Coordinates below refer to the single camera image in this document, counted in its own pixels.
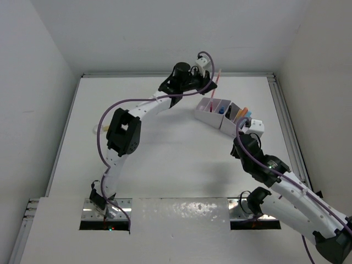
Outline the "large black scissors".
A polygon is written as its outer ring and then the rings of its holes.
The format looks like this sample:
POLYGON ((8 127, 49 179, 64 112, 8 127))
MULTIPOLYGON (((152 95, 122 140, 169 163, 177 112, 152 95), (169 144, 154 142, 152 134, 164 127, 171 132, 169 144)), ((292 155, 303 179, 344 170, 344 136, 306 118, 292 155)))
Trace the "large black scissors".
POLYGON ((232 112, 232 106, 229 105, 229 107, 228 107, 228 109, 227 109, 227 111, 226 111, 226 114, 225 114, 225 117, 226 117, 227 119, 229 119, 229 120, 230 120, 231 112, 232 112))

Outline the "orange cap highlighter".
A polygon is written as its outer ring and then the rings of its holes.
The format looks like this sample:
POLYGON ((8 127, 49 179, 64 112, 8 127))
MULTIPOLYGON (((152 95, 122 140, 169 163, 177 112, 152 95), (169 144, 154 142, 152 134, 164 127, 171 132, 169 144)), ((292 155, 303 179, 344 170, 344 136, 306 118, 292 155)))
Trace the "orange cap highlighter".
POLYGON ((240 118, 239 119, 245 117, 247 115, 247 112, 248 112, 248 108, 244 107, 242 112, 241 112, 241 114, 240 114, 240 118))

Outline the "blue highlighter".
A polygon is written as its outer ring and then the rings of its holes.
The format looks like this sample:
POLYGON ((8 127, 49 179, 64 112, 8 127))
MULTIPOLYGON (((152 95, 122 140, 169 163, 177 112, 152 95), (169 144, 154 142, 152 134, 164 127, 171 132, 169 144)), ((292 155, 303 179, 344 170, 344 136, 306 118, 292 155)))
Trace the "blue highlighter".
POLYGON ((250 123, 251 121, 251 111, 248 111, 244 116, 243 116, 243 120, 242 120, 242 124, 246 124, 246 123, 250 123))

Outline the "orange pink highlighter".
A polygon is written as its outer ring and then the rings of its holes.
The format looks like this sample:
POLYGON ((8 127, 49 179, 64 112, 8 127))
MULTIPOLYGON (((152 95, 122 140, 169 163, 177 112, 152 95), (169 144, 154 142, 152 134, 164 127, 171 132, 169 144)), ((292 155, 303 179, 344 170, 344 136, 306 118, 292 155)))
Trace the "orange pink highlighter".
POLYGON ((240 117, 242 117, 242 112, 243 112, 243 109, 239 109, 235 119, 234 119, 234 123, 236 123, 240 117))

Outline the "clear tape roll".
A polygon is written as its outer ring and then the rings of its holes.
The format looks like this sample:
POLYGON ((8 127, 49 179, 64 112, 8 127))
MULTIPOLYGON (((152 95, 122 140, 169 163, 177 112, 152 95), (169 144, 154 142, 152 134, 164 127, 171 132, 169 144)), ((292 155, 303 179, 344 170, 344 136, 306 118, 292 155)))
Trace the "clear tape roll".
POLYGON ((94 135, 97 135, 97 134, 100 134, 100 133, 101 133, 100 130, 99 130, 99 128, 98 128, 98 125, 95 125, 95 126, 93 127, 92 132, 93 132, 94 135))

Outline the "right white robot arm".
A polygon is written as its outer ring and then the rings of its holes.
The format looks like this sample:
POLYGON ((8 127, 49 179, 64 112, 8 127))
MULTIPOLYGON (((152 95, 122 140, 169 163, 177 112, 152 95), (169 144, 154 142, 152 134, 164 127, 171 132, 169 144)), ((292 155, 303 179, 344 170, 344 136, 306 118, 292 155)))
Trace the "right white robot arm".
POLYGON ((330 263, 343 263, 351 253, 351 217, 333 209, 276 156, 266 155, 249 134, 239 133, 230 153, 244 171, 264 184, 251 191, 247 206, 253 215, 269 215, 309 240, 330 263))

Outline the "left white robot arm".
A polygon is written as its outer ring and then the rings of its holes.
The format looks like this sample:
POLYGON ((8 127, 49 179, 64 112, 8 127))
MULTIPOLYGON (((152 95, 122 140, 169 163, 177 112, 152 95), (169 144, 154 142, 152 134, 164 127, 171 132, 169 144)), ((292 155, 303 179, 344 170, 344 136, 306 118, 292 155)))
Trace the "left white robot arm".
POLYGON ((213 74, 207 70, 209 66, 213 63, 205 57, 198 58, 193 67, 179 62, 150 98, 138 99, 134 109, 114 111, 106 134, 107 155, 101 157, 107 169, 101 178, 100 190, 93 188, 90 194, 90 201, 100 210, 104 211, 114 199, 123 164, 140 143, 142 123, 172 108, 185 96, 204 95, 217 87, 213 74))

